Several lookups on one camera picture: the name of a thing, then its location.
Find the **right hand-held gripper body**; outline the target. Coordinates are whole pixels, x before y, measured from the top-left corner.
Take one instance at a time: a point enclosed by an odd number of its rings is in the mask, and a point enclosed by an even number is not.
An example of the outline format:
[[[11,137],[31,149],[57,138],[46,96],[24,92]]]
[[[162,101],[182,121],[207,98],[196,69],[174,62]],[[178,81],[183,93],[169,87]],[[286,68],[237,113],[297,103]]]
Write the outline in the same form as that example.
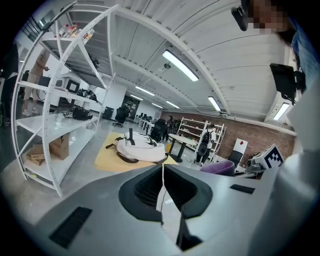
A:
[[[247,161],[246,171],[250,173],[263,173],[268,169],[279,167],[283,162],[283,156],[276,144],[272,144]]]

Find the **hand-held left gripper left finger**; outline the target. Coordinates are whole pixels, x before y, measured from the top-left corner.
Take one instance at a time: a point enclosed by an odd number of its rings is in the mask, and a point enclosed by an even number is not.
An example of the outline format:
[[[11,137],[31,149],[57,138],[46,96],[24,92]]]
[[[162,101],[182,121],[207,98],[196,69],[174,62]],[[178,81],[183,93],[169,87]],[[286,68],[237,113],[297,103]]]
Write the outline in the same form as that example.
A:
[[[125,210],[141,221],[162,222],[157,210],[159,193],[163,187],[163,166],[149,170],[126,181],[119,189],[118,199]]]

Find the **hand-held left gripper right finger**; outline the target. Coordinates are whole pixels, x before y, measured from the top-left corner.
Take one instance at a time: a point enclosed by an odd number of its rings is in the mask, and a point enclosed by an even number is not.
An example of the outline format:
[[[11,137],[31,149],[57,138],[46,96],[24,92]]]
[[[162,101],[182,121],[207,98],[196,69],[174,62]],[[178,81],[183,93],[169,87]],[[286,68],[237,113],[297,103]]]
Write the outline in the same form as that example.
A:
[[[203,242],[190,233],[187,220],[205,212],[212,201],[213,191],[207,183],[168,164],[164,166],[163,177],[164,187],[180,212],[175,244],[186,251]]]

